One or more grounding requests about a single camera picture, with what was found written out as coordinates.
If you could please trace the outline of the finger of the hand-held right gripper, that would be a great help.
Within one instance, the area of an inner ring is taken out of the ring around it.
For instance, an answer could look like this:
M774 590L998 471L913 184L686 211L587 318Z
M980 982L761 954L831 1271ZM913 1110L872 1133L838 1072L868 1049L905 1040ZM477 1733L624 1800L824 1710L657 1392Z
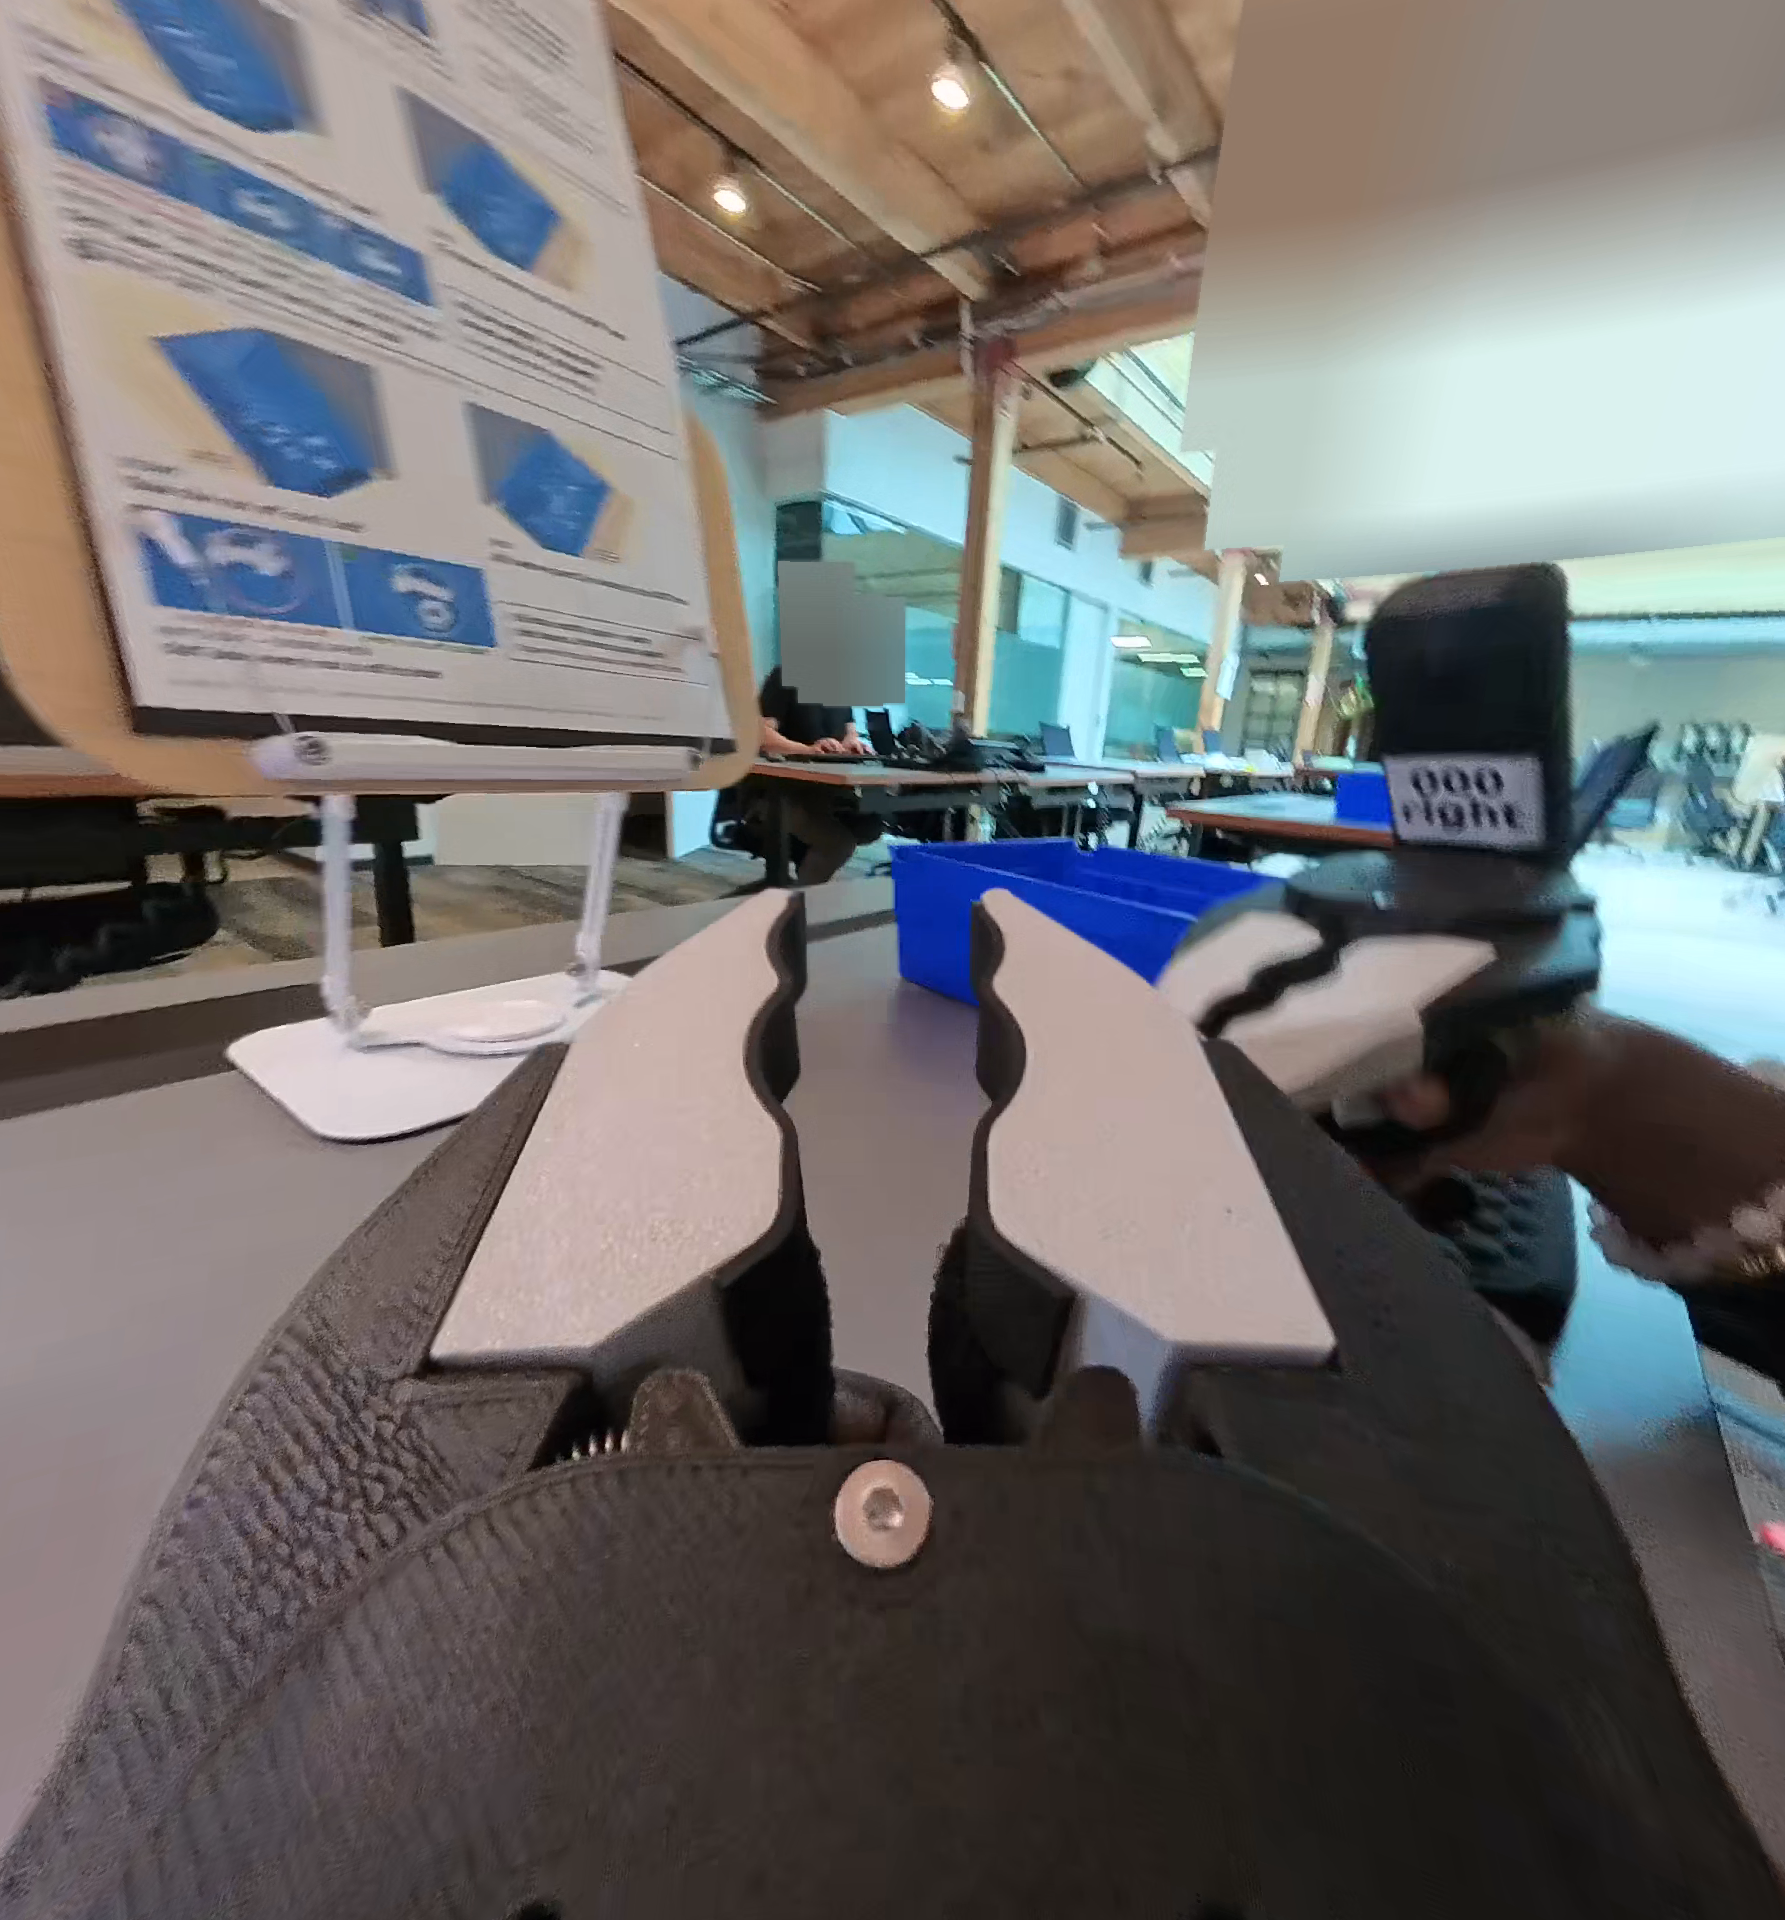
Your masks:
M1493 943L1462 935L1360 939L1330 973L1285 987L1217 1037L1308 1114L1364 1109L1420 1076L1425 1018L1495 961Z
M1282 912L1249 912L1193 929L1153 982L1204 1039L1232 1035L1291 990L1336 971L1336 939Z

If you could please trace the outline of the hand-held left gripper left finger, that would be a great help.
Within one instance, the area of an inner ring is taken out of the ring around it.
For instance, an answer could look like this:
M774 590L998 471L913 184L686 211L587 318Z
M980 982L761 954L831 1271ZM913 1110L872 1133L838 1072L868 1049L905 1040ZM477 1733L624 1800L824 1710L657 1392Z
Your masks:
M442 1375L569 1374L565 1439L693 1374L741 1441L824 1444L828 1292L786 1100L807 899L766 890L581 1026L439 1322Z

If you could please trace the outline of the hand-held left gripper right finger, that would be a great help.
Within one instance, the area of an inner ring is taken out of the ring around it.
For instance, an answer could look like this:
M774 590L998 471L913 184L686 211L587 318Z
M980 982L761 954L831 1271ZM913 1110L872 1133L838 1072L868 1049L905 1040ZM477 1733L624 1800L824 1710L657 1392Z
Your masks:
M944 1439L1020 1444L1078 1375L1170 1436L1193 1379L1338 1339L1186 1014L1019 893L970 914L974 1127L927 1307Z

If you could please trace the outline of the person's right hand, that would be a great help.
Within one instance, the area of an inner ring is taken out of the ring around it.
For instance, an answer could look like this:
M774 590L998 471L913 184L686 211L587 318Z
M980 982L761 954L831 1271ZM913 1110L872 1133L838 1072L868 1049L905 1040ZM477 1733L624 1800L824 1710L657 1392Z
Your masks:
M1678 1246L1785 1186L1785 1092L1669 1032L1586 1011L1520 1045L1479 1127L1376 1163L1401 1193L1544 1171L1639 1245Z

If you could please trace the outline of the wood-topped office desk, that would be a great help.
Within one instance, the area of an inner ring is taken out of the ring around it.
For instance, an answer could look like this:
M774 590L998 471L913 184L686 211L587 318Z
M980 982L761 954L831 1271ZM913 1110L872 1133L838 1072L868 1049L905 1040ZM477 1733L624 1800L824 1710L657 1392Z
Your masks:
M1013 814L1037 825L1050 820L1063 838L1083 838L1093 828L1087 819L1098 831L1123 823L1137 835L1146 811L1132 773L1037 759L1023 766L1019 756L984 767L839 755L759 756L734 797L737 809L715 844L753 851L761 860L754 887L766 888L807 885L801 872L807 842L791 825L793 807L810 807L847 828L875 825L894 839L911 839L913 820L934 823L934 844L963 844L977 823L998 838L1016 838Z
M1388 825L1341 820L1336 805L1313 795L1213 797L1167 807L1167 816L1199 848L1229 845L1259 856L1326 858L1338 851L1388 851Z

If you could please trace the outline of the black framed instruction sign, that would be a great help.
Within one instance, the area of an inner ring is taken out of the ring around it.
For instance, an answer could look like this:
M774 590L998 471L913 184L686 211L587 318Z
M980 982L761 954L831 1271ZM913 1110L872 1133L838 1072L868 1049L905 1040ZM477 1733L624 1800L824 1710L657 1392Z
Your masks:
M1609 739L1596 746L1578 776L1571 794L1567 853L1578 856L1606 828L1615 809L1633 784L1652 767L1657 725Z

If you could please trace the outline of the black honeycomb wrist rest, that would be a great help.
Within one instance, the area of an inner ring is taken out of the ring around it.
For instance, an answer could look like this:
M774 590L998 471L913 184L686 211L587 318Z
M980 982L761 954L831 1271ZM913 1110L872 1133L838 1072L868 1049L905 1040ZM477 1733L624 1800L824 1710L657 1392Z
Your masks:
M1406 1209L1451 1254L1493 1313L1548 1356L1567 1328L1578 1289L1569 1182L1552 1173L1451 1175L1417 1189Z

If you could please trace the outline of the white poster stand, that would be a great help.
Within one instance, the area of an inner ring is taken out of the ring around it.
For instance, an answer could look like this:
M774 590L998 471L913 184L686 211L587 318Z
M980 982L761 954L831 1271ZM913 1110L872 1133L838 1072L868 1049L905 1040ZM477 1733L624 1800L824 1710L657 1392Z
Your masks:
M246 1035L228 1063L317 1140L367 1145L471 1114L521 1062L569 1043L624 990L602 964L628 797L695 767L684 746L484 746L426 737L283 732L252 748L272 780L317 794L320 1014ZM567 971L508 987L367 1005L354 961L356 797L363 787L415 794L535 785L595 794L595 825Z

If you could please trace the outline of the row of black office chairs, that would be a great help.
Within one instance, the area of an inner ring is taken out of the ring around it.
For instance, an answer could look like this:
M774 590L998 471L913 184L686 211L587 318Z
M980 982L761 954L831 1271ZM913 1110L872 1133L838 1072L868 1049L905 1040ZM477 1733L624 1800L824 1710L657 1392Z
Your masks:
M1769 914L1785 908L1785 735L1690 721L1665 773L1665 845L1769 883Z

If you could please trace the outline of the black angled table legs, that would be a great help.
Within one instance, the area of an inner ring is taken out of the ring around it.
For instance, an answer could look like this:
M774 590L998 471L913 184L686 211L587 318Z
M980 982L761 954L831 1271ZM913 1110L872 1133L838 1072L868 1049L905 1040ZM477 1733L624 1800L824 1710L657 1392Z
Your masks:
M69 761L0 677L0 993L186 958L233 862L320 848L312 805L133 795Z

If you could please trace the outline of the instruction poster on tan board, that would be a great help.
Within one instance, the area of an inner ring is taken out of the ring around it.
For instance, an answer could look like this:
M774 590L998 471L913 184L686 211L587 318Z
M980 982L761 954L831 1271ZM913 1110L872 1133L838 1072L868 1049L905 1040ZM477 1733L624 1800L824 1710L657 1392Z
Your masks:
M754 755L584 2L0 2L0 674L159 794Z

